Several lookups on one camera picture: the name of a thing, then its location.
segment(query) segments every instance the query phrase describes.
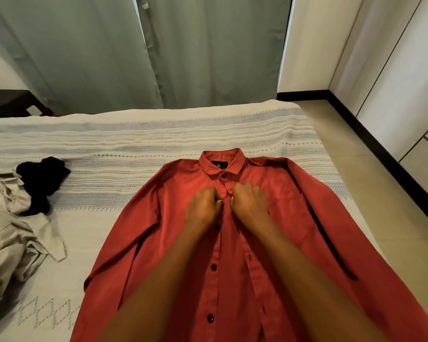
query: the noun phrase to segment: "hand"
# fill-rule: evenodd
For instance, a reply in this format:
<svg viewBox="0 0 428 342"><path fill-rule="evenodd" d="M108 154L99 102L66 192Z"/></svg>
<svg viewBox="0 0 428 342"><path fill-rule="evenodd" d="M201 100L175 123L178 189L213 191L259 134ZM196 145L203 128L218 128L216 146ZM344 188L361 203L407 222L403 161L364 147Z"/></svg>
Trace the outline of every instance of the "hand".
<svg viewBox="0 0 428 342"><path fill-rule="evenodd" d="M233 187L233 197L230 199L233 213L251 231L258 236L263 228L269 228L271 220L268 213L268 201L264 191L250 183L237 183Z"/></svg>
<svg viewBox="0 0 428 342"><path fill-rule="evenodd" d="M186 228L202 237L222 209L223 200L214 187L199 190L187 203Z"/></svg>

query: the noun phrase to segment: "dark wooden table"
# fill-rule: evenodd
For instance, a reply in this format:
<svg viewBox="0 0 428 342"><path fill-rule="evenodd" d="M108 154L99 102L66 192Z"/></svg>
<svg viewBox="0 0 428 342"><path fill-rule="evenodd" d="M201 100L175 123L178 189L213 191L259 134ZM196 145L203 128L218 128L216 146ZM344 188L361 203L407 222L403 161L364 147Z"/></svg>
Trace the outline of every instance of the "dark wooden table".
<svg viewBox="0 0 428 342"><path fill-rule="evenodd" d="M28 90L0 90L0 118L22 118L30 116L27 108L35 106L41 111L41 116L54 116L47 108Z"/></svg>

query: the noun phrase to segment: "crumpled black cloth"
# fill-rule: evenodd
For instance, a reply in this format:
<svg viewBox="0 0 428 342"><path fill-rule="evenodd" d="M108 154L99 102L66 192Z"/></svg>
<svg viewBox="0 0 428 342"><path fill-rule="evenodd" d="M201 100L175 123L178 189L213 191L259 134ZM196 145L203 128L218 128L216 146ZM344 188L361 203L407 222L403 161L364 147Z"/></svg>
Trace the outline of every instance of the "crumpled black cloth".
<svg viewBox="0 0 428 342"><path fill-rule="evenodd" d="M41 162L23 162L16 172L22 177L24 189L32 197L32 203L23 216L36 215L51 210L47 197L60 188L62 181L70 173L65 162L55 157L48 157Z"/></svg>

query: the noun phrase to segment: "person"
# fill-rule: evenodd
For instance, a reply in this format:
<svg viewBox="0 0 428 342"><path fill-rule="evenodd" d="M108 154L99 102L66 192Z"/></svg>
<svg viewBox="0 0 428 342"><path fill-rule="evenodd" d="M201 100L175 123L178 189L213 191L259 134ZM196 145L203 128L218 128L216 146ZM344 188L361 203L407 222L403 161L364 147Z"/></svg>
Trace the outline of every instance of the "person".
<svg viewBox="0 0 428 342"><path fill-rule="evenodd" d="M98 342L157 342L165 338L184 271L222 204L213 187L204 188L191 198L180 235L112 317ZM341 289L283 235L268 213L264 191L250 183L237 183L230 205L245 228L263 244L314 342L389 341Z"/></svg>

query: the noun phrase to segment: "shirt collar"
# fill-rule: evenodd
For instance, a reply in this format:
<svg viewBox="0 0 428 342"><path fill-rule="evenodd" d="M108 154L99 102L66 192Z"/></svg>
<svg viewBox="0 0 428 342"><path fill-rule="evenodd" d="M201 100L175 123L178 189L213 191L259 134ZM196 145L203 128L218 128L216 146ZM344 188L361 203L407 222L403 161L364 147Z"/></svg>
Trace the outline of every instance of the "shirt collar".
<svg viewBox="0 0 428 342"><path fill-rule="evenodd" d="M203 151L201 153L199 164L208 175L215 175L223 172L221 168L215 166L211 161L227 161L228 167L224 171L238 174L245 164L246 156L241 149L231 149L225 151Z"/></svg>

